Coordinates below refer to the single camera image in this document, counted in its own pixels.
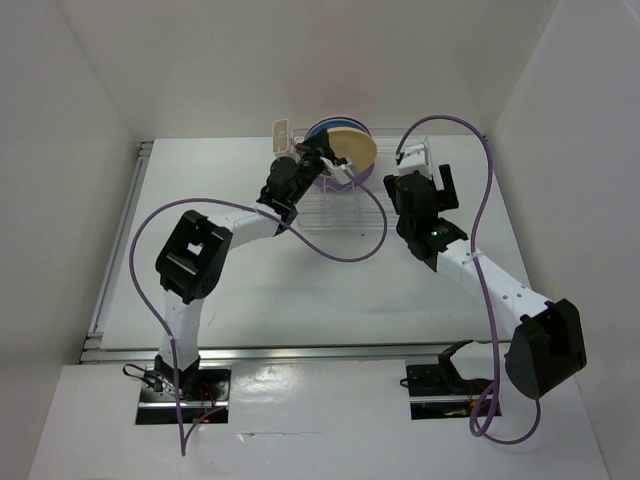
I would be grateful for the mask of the blue plate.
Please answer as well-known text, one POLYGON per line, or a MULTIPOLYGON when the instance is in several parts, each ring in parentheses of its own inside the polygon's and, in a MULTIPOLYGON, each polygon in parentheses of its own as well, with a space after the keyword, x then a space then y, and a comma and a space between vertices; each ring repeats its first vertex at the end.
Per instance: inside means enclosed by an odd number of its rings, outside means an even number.
POLYGON ((352 122, 317 122, 305 134, 304 140, 315 135, 319 130, 327 130, 331 147, 339 145, 350 146, 357 142, 363 142, 371 139, 369 129, 363 123, 352 122))

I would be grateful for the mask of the orange plate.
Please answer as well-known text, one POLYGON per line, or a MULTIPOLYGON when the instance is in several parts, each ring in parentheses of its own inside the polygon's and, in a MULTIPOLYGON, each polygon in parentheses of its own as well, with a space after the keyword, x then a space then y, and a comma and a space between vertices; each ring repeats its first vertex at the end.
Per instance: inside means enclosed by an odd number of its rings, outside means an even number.
POLYGON ((357 174, 374 165, 377 145, 366 132, 352 127, 334 127, 328 130, 328 138, 335 155, 349 160, 357 174))

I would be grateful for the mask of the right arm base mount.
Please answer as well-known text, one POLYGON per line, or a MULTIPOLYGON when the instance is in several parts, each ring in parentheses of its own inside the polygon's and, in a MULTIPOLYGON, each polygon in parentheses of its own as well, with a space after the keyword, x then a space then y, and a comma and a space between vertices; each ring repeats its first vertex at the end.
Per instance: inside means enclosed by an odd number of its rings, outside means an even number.
POLYGON ((455 369, 453 351, 440 353, 435 363, 409 364, 399 385, 409 394, 412 420, 469 418, 482 392, 490 385, 484 377, 463 379, 455 369))

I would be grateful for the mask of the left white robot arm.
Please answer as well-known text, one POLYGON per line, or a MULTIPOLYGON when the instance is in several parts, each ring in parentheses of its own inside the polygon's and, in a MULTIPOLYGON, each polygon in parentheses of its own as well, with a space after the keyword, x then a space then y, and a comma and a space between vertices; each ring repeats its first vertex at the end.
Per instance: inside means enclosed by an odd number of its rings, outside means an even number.
POLYGON ((321 174, 347 183, 355 172, 351 156, 330 146, 325 129, 295 150, 298 159, 282 156, 272 162, 256 204, 248 209, 225 213, 215 221, 186 211, 156 260, 167 330, 155 369, 163 376, 163 388, 176 399, 187 399, 198 388, 202 307, 220 280, 229 251, 282 233, 296 218, 297 203, 321 174))

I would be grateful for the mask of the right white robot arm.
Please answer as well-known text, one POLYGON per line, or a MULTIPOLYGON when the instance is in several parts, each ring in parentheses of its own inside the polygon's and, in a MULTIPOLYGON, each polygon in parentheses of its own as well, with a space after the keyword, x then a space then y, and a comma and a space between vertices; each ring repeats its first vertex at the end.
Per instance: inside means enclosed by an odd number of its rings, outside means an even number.
POLYGON ((495 321, 511 336, 506 373, 529 399, 540 399, 587 364, 577 307, 567 299, 556 302, 529 289, 480 251, 466 233, 441 218, 458 207, 448 165, 440 167, 445 188, 416 170, 387 175, 385 190, 398 215, 396 231, 411 254, 478 301, 484 300, 475 261, 483 272, 495 321))

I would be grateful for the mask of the purple plate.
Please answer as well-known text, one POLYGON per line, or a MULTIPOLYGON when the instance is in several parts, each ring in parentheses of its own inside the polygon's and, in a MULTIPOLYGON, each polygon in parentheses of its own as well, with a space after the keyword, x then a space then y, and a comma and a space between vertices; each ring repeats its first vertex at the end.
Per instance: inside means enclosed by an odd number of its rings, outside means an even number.
MULTIPOLYGON (((358 181, 364 182, 372 174, 373 170, 374 165, 361 174, 357 174, 356 172, 354 172, 354 177, 358 181)), ((343 192, 349 189, 352 186, 352 183, 348 181, 346 184, 340 184, 333 177, 321 175, 314 181, 314 185, 324 191, 343 192)))

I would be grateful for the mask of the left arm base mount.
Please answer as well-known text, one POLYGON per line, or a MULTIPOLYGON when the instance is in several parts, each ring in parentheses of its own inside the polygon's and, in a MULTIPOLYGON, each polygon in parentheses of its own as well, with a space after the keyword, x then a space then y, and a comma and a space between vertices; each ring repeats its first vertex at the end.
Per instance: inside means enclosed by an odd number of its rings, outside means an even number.
MULTIPOLYGON (((135 424, 141 426, 176 425, 173 384, 147 367, 127 363, 122 373, 139 380, 140 389, 135 424)), ((185 424, 226 424, 229 419, 231 370, 206 367, 197 371, 184 387, 179 399, 185 424)))

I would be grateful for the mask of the pink plate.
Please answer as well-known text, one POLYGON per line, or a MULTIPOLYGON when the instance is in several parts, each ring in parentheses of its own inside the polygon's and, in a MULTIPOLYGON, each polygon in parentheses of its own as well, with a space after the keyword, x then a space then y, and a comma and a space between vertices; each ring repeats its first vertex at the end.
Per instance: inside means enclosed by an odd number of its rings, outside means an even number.
POLYGON ((321 122, 335 122, 335 121, 343 121, 343 122, 352 122, 352 123, 363 123, 362 121, 353 118, 353 117, 349 117, 349 116, 344 116, 344 115, 333 115, 333 116, 328 116, 326 118, 323 118, 321 120, 321 122))

